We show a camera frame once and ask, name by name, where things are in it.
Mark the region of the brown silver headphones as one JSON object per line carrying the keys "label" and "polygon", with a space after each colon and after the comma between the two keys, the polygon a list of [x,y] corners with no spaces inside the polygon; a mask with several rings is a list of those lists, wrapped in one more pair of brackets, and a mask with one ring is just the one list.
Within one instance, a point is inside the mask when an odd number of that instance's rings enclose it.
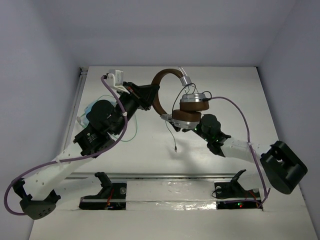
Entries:
{"label": "brown silver headphones", "polygon": [[197,125],[201,121],[202,111],[209,109],[209,101],[204,93],[198,92],[197,87],[192,83],[190,77],[180,67],[179,69],[167,68],[158,72],[153,78],[151,84],[159,85],[162,79],[172,74],[176,76],[182,85],[184,94],[179,93],[179,108],[172,109],[171,113],[167,113],[162,107],[157,93],[152,103],[153,109],[159,114],[160,118],[174,127],[174,123],[191,126]]}

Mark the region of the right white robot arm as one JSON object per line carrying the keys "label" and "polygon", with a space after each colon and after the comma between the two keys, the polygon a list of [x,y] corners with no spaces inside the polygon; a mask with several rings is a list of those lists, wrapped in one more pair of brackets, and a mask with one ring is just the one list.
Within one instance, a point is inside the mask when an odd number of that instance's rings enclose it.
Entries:
{"label": "right white robot arm", "polygon": [[174,120],[173,125],[184,132],[192,131],[203,140],[211,153],[224,158],[253,163],[255,173],[236,174],[238,180],[231,183],[231,192],[238,197],[250,189],[275,189],[289,195],[308,172],[306,165],[282,141],[270,145],[239,140],[221,130],[221,123],[212,114],[205,114],[199,121]]}

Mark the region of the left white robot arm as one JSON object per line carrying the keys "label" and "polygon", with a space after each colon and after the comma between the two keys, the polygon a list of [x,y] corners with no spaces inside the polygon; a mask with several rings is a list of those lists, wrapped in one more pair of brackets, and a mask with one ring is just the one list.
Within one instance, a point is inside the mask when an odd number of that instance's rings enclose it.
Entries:
{"label": "left white robot arm", "polygon": [[132,116],[138,109],[150,110],[160,89],[157,84],[124,82],[124,90],[115,93],[104,79],[102,83],[116,104],[98,100],[86,115],[88,125],[62,153],[11,182],[10,188],[20,197],[20,215],[38,220],[50,214],[61,199],[55,190],[58,185],[74,170],[114,148],[125,135]]}

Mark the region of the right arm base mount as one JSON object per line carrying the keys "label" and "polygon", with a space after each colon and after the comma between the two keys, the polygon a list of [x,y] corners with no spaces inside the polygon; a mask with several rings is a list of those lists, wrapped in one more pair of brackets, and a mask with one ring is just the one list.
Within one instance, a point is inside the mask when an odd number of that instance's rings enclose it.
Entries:
{"label": "right arm base mount", "polygon": [[238,182],[246,170],[240,170],[228,182],[215,182],[211,196],[216,200],[217,210],[262,209],[258,191],[245,190]]}

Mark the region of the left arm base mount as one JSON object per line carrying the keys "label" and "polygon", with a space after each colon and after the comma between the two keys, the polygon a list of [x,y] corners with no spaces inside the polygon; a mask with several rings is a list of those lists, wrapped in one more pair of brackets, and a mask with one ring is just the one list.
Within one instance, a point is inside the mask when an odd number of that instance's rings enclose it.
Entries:
{"label": "left arm base mount", "polygon": [[95,195],[80,198],[81,210],[126,210],[127,183],[112,182],[105,172],[96,172],[101,189]]}

